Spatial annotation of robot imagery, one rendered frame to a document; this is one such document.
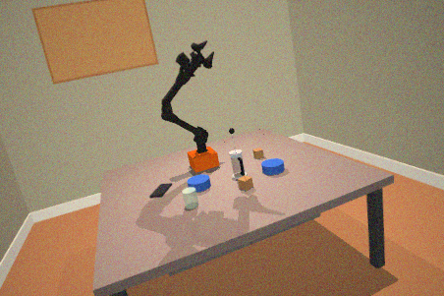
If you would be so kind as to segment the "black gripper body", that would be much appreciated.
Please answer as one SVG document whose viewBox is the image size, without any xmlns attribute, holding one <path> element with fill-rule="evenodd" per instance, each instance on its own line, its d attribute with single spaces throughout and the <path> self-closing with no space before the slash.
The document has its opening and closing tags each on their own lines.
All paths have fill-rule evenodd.
<svg viewBox="0 0 444 296">
<path fill-rule="evenodd" d="M 191 48 L 193 49 L 193 51 L 197 52 L 197 55 L 194 57 L 194 59 L 193 58 L 191 59 L 192 62 L 194 62 L 197 65 L 197 67 L 201 67 L 200 64 L 202 63 L 202 65 L 205 68 L 210 69 L 212 67 L 212 65 L 209 61 L 205 60 L 205 58 L 201 54 L 201 52 L 200 52 L 201 47 L 199 46 L 199 44 L 193 42 L 191 44 Z"/>
</svg>

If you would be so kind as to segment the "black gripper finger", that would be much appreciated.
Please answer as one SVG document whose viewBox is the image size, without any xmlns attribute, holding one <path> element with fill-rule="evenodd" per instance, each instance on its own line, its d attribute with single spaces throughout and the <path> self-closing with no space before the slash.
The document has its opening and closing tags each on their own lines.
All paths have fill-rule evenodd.
<svg viewBox="0 0 444 296">
<path fill-rule="evenodd" d="M 213 55 L 214 55 L 214 51 L 212 51 L 209 56 L 207 58 L 205 58 L 205 60 L 209 61 L 212 64 L 212 59 L 213 59 Z"/>
<path fill-rule="evenodd" d="M 204 47 L 204 45 L 206 44 L 206 42 L 207 42 L 207 40 L 204 41 L 204 42 L 202 42 L 202 43 L 199 43 L 199 46 L 201 47 L 201 49 Z"/>
</svg>

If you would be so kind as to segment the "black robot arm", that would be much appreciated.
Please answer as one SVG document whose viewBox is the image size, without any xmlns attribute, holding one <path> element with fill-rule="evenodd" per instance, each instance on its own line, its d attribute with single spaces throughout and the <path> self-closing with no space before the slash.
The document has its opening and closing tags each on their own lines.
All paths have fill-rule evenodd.
<svg viewBox="0 0 444 296">
<path fill-rule="evenodd" d="M 189 57 L 184 53 L 181 52 L 176 60 L 175 60 L 181 67 L 179 70 L 179 74 L 176 78 L 176 82 L 172 85 L 172 87 L 169 89 L 167 94 L 162 98 L 162 107 L 161 107 L 161 118 L 165 121 L 169 121 L 172 123 L 175 123 L 182 128 L 192 132 L 194 134 L 194 141 L 196 142 L 197 146 L 197 152 L 202 153 L 208 151 L 206 148 L 207 138 L 208 138 L 208 132 L 207 130 L 204 130 L 203 128 L 197 126 L 194 127 L 187 122 L 179 119 L 172 110 L 171 106 L 171 100 L 174 98 L 176 93 L 179 91 L 179 89 L 186 84 L 191 77 L 195 77 L 194 71 L 197 69 L 197 65 L 194 62 L 190 62 Z M 185 70 L 185 72 L 183 71 Z"/>
</svg>

